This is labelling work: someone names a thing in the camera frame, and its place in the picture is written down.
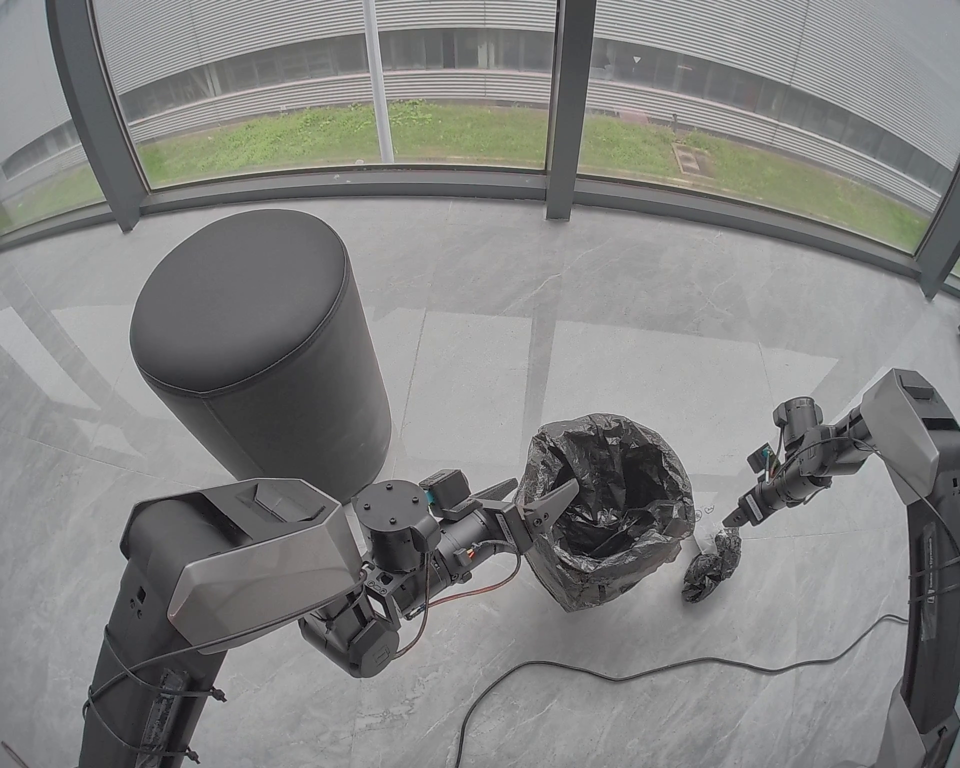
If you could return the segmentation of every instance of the green lawn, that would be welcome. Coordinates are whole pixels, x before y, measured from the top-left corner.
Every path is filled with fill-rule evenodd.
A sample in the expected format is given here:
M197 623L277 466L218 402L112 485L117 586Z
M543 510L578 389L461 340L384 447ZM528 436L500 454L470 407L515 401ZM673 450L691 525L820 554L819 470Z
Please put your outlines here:
M402 102L390 104L390 120L400 162L543 167L545 109ZM708 154L713 179L683 177L672 148L678 140ZM139 153L154 187L254 171L379 161L369 105L257 117L145 144ZM801 213L906 251L914 250L929 221L869 186L798 160L705 133L678 139L667 128L614 117L588 117L580 163L586 173L695 187ZM5 225L0 218L0 228L99 198L85 167L7 203L11 223Z

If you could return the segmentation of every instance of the drain pipe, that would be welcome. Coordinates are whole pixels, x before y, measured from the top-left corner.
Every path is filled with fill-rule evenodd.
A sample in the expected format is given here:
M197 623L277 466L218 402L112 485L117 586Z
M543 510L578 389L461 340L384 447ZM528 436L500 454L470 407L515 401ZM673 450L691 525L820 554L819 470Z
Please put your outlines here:
M392 163L394 142L390 136L387 91L383 85L380 34L376 27L376 0L363 0L363 26L367 38L367 61L370 65L370 85L373 88L373 114L376 117L376 138L380 143L380 161Z

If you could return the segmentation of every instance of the marble floor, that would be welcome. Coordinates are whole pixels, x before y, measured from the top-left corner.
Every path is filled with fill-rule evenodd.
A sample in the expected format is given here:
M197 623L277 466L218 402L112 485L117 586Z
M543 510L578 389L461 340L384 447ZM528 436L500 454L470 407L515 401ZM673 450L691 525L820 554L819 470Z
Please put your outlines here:
M722 515L787 397L813 395L833 420L900 366L960 410L960 305L837 256L595 209L548 223L538 204L283 206L323 217L349 248L395 422L384 474L459 467L479 488L521 472L541 423L615 412L658 430L698 510ZM230 480L140 380L127 334L163 255L238 209L0 254L0 738L32 768L76 764L131 505ZM741 566L700 605L680 595L688 541L629 594L574 614L524 565L506 588L432 612L416 649L364 682L287 627L228 654L229 701L207 707L192 746L233 768L441 768L472 697L522 660L624 675L700 655L830 656L905 613L905 530L868 462L746 529ZM474 584L511 566L496 559ZM697 667L612 686L527 669L474 715L464 765L869 763L904 639L884 624L835 666L775 678Z

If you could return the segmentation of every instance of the black ottoman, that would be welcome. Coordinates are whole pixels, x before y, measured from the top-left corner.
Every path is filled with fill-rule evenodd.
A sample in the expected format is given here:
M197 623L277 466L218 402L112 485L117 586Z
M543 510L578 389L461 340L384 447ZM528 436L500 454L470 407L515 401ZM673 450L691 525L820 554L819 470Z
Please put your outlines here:
M347 501L383 466L390 406L343 242L257 210L174 248L133 310L147 384L237 480L299 477Z

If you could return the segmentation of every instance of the garbage bag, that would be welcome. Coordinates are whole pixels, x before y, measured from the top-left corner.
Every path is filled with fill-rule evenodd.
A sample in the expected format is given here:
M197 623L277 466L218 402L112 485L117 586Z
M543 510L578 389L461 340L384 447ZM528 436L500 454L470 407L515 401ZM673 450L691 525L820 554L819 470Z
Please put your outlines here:
M565 610L598 606L672 563L693 532L693 494L680 459L654 430L612 414L546 424L530 442L516 503L571 477L580 492L526 553Z
M740 532L721 528L713 537L716 554L701 552L686 569L682 594L687 603L699 603L740 565Z

